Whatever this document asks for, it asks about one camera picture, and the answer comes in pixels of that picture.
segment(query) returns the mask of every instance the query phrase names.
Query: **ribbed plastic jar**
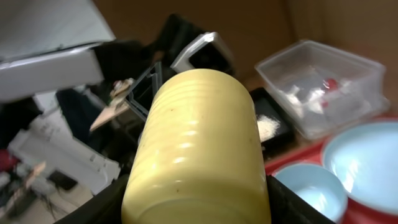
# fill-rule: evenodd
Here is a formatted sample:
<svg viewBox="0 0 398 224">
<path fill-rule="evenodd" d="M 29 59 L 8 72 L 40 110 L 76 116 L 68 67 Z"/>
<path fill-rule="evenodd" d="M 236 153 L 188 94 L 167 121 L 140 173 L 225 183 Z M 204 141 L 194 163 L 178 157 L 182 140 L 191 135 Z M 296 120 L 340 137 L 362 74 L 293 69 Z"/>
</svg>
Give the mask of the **ribbed plastic jar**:
<svg viewBox="0 0 398 224">
<path fill-rule="evenodd" d="M 233 77 L 189 70 L 158 91 L 122 205 L 124 224 L 271 224 L 252 99 Z"/>
</svg>

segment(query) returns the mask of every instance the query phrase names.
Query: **light blue bowl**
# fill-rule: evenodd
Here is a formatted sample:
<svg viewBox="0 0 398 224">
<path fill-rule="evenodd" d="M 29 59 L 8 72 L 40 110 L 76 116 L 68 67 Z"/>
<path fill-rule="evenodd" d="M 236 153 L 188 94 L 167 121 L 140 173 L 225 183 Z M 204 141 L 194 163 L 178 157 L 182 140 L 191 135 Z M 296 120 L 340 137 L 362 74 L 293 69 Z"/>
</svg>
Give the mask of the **light blue bowl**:
<svg viewBox="0 0 398 224">
<path fill-rule="evenodd" d="M 347 195 L 339 179 L 315 164 L 294 164 L 275 178 L 324 216 L 339 223 L 347 209 Z"/>
</svg>

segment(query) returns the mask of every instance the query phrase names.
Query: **clear plastic container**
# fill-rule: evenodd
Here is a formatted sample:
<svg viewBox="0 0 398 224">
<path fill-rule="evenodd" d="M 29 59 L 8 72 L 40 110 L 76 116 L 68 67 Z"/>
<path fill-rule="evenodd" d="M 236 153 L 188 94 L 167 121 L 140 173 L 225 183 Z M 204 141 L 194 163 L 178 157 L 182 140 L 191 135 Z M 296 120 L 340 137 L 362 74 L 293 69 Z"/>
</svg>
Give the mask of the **clear plastic container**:
<svg viewBox="0 0 398 224">
<path fill-rule="evenodd" d="M 256 65 L 267 90 L 307 138 L 385 111 L 385 67 L 314 41 L 301 41 Z"/>
</svg>

